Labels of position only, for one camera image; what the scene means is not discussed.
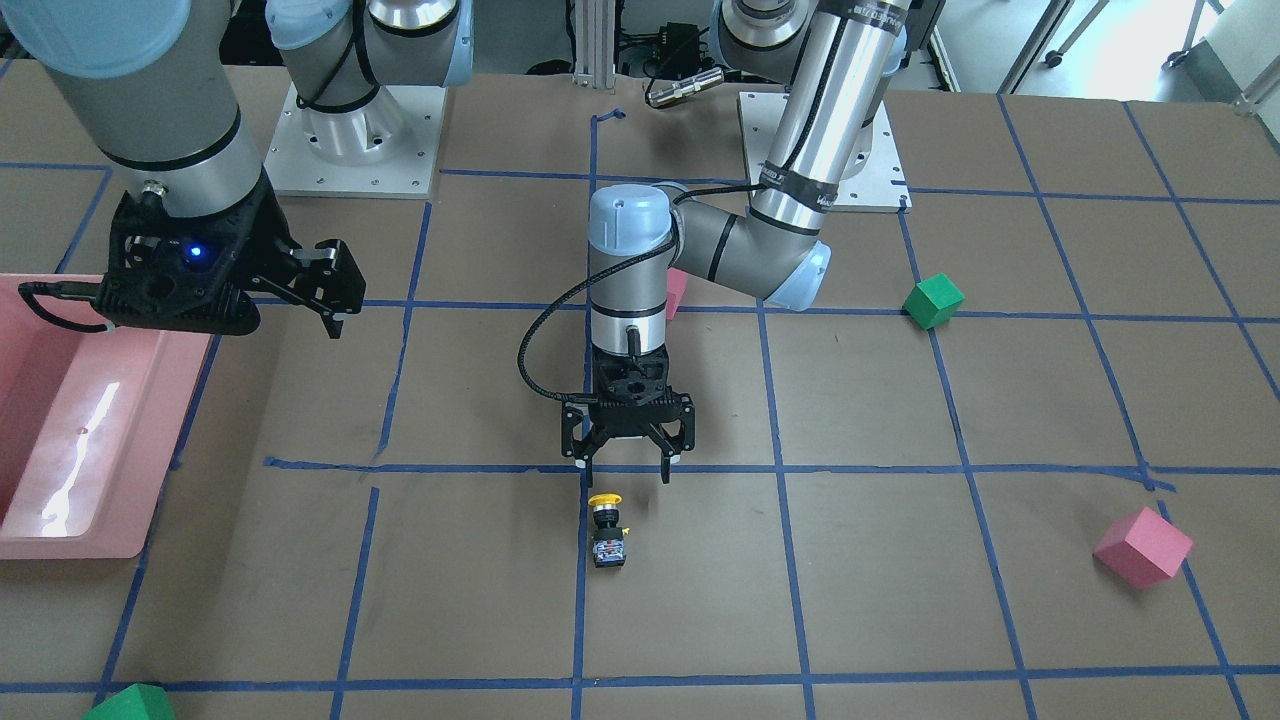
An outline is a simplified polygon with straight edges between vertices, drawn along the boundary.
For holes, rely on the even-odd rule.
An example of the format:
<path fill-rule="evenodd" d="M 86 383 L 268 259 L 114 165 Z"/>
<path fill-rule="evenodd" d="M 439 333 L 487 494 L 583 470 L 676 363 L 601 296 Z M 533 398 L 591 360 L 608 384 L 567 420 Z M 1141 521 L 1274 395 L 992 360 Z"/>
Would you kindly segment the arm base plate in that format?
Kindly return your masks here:
<path fill-rule="evenodd" d="M 783 115 L 788 95 L 782 92 L 739 94 L 744 165 L 756 183 L 760 168 Z M 913 206 L 886 105 L 877 108 L 872 126 L 861 129 L 842 173 L 837 197 L 829 209 L 841 213 L 899 213 Z"/>
<path fill-rule="evenodd" d="M 265 169 L 279 196 L 426 200 L 433 190 L 448 91 L 384 86 L 347 113 L 302 109 L 291 88 Z"/>

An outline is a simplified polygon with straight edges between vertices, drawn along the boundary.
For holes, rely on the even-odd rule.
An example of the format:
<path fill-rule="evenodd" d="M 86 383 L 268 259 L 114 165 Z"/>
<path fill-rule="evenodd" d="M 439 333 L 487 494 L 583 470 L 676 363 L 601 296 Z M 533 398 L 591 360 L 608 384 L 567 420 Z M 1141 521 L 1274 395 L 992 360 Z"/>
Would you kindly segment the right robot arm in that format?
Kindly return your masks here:
<path fill-rule="evenodd" d="M 422 197 L 440 97 L 474 68 L 470 1 L 269 1 L 294 96 L 261 152 L 220 60 L 232 1 L 5 1 L 18 42 L 123 174 L 99 281 L 28 281 L 23 304 L 79 333 L 243 336 L 256 293 L 316 313 L 332 338 L 361 311 L 348 245 L 293 240 L 276 199 Z"/>

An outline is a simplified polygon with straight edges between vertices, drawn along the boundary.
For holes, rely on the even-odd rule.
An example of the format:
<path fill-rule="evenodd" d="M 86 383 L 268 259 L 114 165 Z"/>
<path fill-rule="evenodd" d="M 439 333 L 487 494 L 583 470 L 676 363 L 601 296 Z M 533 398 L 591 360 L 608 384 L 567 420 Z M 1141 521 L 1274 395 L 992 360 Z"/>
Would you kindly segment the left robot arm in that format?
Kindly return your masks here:
<path fill-rule="evenodd" d="M 649 439 L 660 477 L 695 445 L 695 406 L 669 379 L 669 269 L 778 307 L 812 306 L 829 264 L 819 233 L 865 146 L 893 58 L 908 38 L 906 1 L 718 1 L 718 54 L 786 90 L 763 160 L 742 183 L 611 184 L 588 209 L 589 391 L 550 392 L 561 454 L 593 475 L 612 439 Z"/>

